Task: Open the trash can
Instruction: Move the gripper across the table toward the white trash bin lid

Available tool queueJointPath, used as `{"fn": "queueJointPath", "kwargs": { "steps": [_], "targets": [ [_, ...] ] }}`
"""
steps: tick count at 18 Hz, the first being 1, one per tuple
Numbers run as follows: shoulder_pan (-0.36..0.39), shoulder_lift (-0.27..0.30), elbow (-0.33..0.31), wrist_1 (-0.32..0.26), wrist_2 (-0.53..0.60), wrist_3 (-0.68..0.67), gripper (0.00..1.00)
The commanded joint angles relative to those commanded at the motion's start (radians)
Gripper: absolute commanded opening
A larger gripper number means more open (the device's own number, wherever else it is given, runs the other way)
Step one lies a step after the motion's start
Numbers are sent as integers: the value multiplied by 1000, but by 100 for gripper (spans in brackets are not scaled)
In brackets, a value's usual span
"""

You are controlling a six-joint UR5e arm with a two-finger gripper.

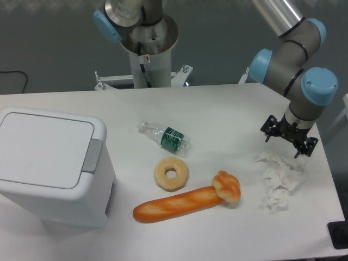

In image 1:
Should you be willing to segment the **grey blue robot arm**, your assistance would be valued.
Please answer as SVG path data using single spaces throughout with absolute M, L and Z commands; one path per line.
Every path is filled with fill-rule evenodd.
M 305 18 L 292 1 L 254 1 L 254 6 L 282 40 L 278 51 L 259 51 L 245 77 L 289 100 L 283 117 L 269 116 L 261 130 L 267 138 L 280 137 L 292 143 L 298 155 L 310 156 L 318 140 L 308 132 L 331 103 L 338 87 L 333 72 L 303 65 L 322 46 L 326 28 Z M 163 13 L 162 1 L 105 1 L 93 14 L 105 38 L 120 43 L 128 52 L 135 88 L 183 86 L 192 67 L 171 70 L 171 51 L 178 40 L 178 27 Z

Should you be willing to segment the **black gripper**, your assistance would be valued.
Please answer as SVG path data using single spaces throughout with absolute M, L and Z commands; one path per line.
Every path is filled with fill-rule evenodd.
M 302 121 L 297 122 L 297 118 L 291 119 L 292 114 L 284 114 L 281 121 L 270 115 L 262 125 L 260 131 L 266 136 L 268 142 L 271 137 L 279 137 L 292 142 L 297 152 L 294 155 L 296 159 L 300 155 L 310 157 L 318 143 L 318 138 L 307 137 L 310 130 L 308 126 L 301 126 Z

